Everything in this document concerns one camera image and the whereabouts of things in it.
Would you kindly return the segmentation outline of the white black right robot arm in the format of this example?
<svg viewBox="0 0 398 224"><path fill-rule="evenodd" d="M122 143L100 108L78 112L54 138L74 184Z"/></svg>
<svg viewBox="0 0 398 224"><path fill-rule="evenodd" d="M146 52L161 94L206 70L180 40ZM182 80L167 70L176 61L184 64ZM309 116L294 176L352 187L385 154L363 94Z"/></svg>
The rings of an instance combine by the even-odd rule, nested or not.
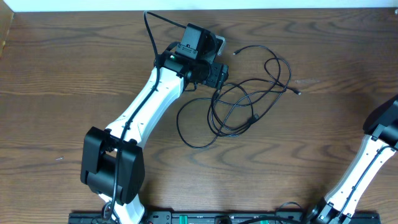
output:
<svg viewBox="0 0 398 224"><path fill-rule="evenodd" d="M383 164L397 152L397 96L376 108L363 124L357 155L340 181L303 219L302 223L347 224Z"/></svg>

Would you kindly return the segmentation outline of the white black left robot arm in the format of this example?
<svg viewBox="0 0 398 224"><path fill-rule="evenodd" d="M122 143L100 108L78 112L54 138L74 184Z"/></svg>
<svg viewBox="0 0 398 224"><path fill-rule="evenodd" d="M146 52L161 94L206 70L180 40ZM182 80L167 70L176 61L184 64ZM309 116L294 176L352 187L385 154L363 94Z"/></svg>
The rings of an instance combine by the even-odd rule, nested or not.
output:
<svg viewBox="0 0 398 224"><path fill-rule="evenodd" d="M226 40L188 24L181 41L157 54L148 82L129 107L105 129L92 127L83 143L81 181L106 203L101 218L139 223L145 208L139 191L145 177L143 149L167 108L192 83L219 89L228 66L216 63Z"/></svg>

